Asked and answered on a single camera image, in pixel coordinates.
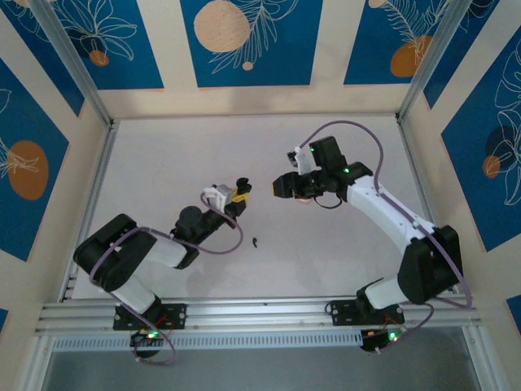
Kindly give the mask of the circuit board with green LED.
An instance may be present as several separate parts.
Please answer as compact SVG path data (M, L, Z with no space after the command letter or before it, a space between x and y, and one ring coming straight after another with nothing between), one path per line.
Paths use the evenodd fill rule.
M130 347L131 348L145 348L154 346L155 341L160 339L160 334L157 330L152 328L139 328L132 330L130 336Z

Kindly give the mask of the right controller board green light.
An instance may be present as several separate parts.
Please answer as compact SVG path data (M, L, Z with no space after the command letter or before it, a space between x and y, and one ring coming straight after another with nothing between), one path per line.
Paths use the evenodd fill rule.
M405 327L362 330L361 349L371 354L381 354L391 344L397 342L406 332Z

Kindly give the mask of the aluminium side rail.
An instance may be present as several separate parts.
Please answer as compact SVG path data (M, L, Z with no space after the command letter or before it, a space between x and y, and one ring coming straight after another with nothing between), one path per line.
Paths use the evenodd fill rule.
M72 251L69 256L68 264L64 272L62 283L60 285L57 302L67 300L68 284L77 273L77 264L73 260L74 251L77 247L89 236L90 227L94 218L94 212L99 201L100 191L103 185L107 167L111 158L114 143L116 141L117 132L120 127L120 121L113 121L109 127L106 136L103 140L101 152L95 166L93 177L88 188L87 198L85 202L84 211L81 217L77 236L72 246Z
M422 168L419 154L414 150L412 136L408 133L405 123L402 120L398 120L397 124L409 157L409 164L414 171L414 178L422 202L422 210L427 217L436 222L436 218L433 215L433 204L427 196L427 178L424 175L425 171ZM461 326L461 329L466 347L469 350L480 391L497 391L496 382L489 367L489 360L480 326L476 322L471 321L469 325Z

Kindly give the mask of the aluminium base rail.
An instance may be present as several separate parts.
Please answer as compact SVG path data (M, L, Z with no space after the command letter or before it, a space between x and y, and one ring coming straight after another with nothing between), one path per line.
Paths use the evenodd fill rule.
M342 297L197 300L164 299L187 305L184 332L285 332L330 330L325 307ZM116 302L108 299L46 303L35 327L38 336L113 333Z

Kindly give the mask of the aluminium frame post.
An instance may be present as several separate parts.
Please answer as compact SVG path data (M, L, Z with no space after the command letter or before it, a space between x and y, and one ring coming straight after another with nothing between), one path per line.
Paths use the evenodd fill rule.
M398 125L403 125L405 123L405 119L409 115L419 95L423 92L425 86L431 79L433 72L436 70L436 67L443 57L449 43L452 41L460 23L469 10L472 1L473 0L449 1L448 9L441 18L439 27L431 40L431 44L418 66L417 72L414 74L405 97L396 112L396 122Z
M107 131L112 129L113 118L101 100L98 89L88 73L81 57L68 37L52 6L47 0L27 0L29 8L43 32L55 49L62 64L82 93L85 101Z

